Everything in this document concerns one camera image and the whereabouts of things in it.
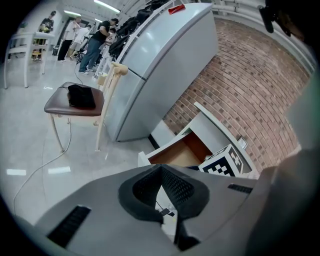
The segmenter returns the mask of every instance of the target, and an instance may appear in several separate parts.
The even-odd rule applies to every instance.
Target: power cord
[[[158,206],[160,206],[160,208],[161,208],[162,211],[163,211],[164,209],[161,207],[161,205],[158,203],[158,201],[156,200],[155,202],[158,204]]]
[[[79,64],[79,63],[76,62],[75,66],[74,66],[74,75],[76,76],[76,78],[78,78],[78,80],[81,82],[81,84],[84,85],[84,83],[81,81],[81,79],[80,79],[80,78],[77,76],[77,74],[76,74],[76,67],[77,67],[78,64]]]
[[[19,194],[19,192],[21,191],[21,189],[24,187],[24,185],[31,179],[31,177],[38,171],[40,170],[41,168],[45,167],[46,165],[52,163],[53,161],[57,160],[59,157],[61,157],[64,153],[67,152],[69,146],[70,146],[70,142],[71,142],[71,120],[69,122],[69,134],[70,134],[70,138],[69,138],[69,142],[68,142],[68,145],[66,146],[66,149],[60,154],[58,155],[57,157],[55,157],[54,159],[50,160],[49,162],[46,162],[45,164],[41,165],[40,167],[38,167],[37,169],[35,169],[31,174],[30,176],[24,181],[24,183],[22,183],[21,187],[18,189],[17,193],[15,194],[14,198],[13,198],[13,212],[14,212],[14,215],[16,215],[16,197],[17,195]]]

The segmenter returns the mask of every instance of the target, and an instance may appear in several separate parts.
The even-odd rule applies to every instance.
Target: jeans
[[[98,40],[95,40],[93,38],[90,39],[88,43],[88,49],[86,50],[86,54],[83,56],[83,59],[80,63],[79,72],[85,72],[87,65],[89,69],[91,69],[94,66],[101,51],[99,50],[99,47],[102,44],[103,43],[99,42]]]

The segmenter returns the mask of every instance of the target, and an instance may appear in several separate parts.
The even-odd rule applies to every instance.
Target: white floor
[[[48,57],[45,74],[40,74],[39,62],[30,62],[29,88],[24,88],[24,58],[13,57],[8,65],[8,89],[3,89],[3,82],[0,83],[0,192],[11,211],[14,195],[30,173],[60,153],[44,106],[64,82],[79,83],[74,74],[79,66],[75,69],[74,61],[58,63],[56,59],[56,56]],[[85,85],[97,87],[91,75],[78,76]],[[3,70],[0,79],[3,81]],[[61,142],[66,147],[69,125],[65,119],[58,119],[56,126]],[[16,214],[31,224],[84,184],[135,168],[138,166],[139,152],[148,154],[154,150],[148,139],[111,142],[103,127],[101,152],[95,152],[96,126],[71,120],[71,132],[69,150],[40,169],[16,198]],[[50,174],[61,170],[68,172]]]

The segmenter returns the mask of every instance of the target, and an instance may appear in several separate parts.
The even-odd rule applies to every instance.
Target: backpack
[[[146,9],[141,9],[138,10],[138,14],[136,16],[138,22],[140,24],[144,23],[146,19],[149,18],[149,16],[153,13],[153,10],[146,10]]]
[[[128,39],[129,35],[126,35],[111,44],[109,48],[110,56],[113,58],[118,58]]]
[[[136,30],[138,23],[139,22],[136,17],[129,18],[116,32],[116,37],[121,38],[123,36],[130,35]]]
[[[159,7],[161,7],[164,4],[165,1],[161,1],[161,0],[153,0],[150,5],[151,5],[151,10],[156,10]]]
[[[56,45],[52,50],[52,55],[57,56],[58,55],[58,50],[59,50],[59,45]]]

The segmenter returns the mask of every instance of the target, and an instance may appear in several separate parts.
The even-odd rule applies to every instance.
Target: wooden chair
[[[104,81],[102,90],[91,88],[92,95],[95,102],[95,108],[84,108],[84,107],[73,107],[69,105],[68,91],[65,88],[68,88],[70,85],[79,85],[81,87],[89,87],[86,85],[81,85],[74,82],[65,82],[62,86],[59,87],[55,93],[51,96],[48,102],[44,106],[44,112],[49,114],[51,120],[52,128],[55,134],[55,137],[58,141],[61,152],[64,151],[64,148],[61,145],[56,125],[55,117],[58,118],[67,118],[67,123],[69,124],[70,118],[82,118],[93,121],[93,125],[98,126],[97,137],[95,150],[99,151],[100,135],[102,131],[102,126],[104,123],[105,115],[107,109],[116,88],[116,85],[121,76],[125,76],[128,73],[128,67],[119,63],[112,62],[111,69],[108,73],[107,78]]]

